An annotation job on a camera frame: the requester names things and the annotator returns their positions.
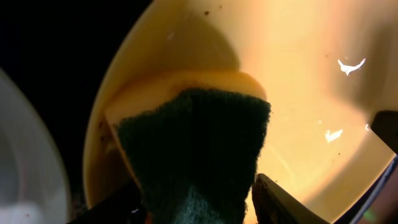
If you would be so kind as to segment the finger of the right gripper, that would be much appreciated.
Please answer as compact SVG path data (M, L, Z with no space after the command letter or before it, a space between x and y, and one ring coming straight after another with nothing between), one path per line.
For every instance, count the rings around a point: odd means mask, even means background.
M371 129L397 154L398 111L385 110L377 112L371 124Z

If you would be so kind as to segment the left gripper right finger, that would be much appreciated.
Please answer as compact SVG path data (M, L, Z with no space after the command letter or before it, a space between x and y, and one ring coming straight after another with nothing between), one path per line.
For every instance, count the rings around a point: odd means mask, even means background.
M265 174L251 188L258 224L328 224Z

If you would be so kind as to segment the yellow plate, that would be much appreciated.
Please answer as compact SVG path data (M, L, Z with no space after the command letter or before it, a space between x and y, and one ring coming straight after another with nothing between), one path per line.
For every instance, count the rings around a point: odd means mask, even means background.
M169 70L240 70L256 79L272 106L258 170L327 222L395 158L370 124L397 109L396 1L154 1L113 58L91 112L89 208L128 179L106 103L134 77Z

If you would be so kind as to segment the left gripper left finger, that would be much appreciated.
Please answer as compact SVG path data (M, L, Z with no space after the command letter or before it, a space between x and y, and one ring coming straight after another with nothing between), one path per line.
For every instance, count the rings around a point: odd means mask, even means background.
M147 210L133 180L68 224L145 224Z

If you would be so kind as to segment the green and yellow sponge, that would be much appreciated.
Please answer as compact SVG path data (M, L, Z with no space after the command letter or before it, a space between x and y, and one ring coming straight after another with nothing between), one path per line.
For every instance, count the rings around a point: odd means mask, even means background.
M242 223L270 112L243 72L138 78L104 109L147 223Z

